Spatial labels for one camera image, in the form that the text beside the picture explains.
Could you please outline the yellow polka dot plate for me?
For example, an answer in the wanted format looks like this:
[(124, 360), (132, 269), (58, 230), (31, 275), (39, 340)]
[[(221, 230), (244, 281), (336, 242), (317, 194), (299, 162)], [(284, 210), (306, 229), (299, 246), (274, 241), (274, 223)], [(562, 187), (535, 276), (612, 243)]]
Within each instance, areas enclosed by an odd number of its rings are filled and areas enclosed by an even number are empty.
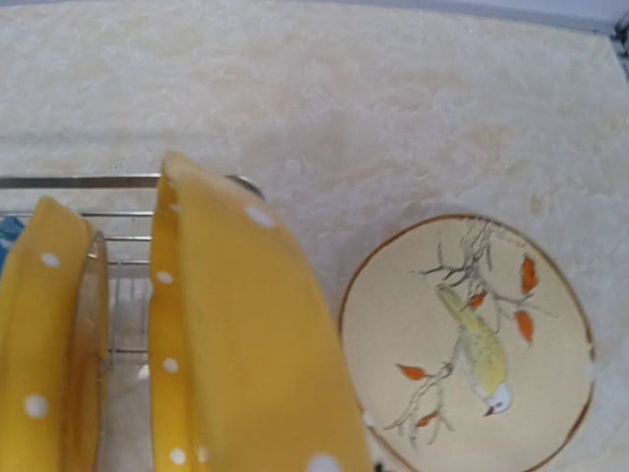
[(97, 471), (109, 278), (102, 233), (43, 197), (1, 274), (1, 468)]
[(372, 469), (327, 304), (261, 197), (166, 153), (149, 278), (155, 470)]

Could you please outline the blue polka dot plate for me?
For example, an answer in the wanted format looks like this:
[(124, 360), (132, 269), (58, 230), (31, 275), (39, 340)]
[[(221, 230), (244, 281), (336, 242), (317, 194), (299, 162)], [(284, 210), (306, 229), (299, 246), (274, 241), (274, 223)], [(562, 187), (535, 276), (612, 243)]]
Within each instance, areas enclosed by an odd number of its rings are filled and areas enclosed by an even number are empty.
[(25, 229), (20, 219), (14, 216), (3, 217), (0, 222), (0, 267)]

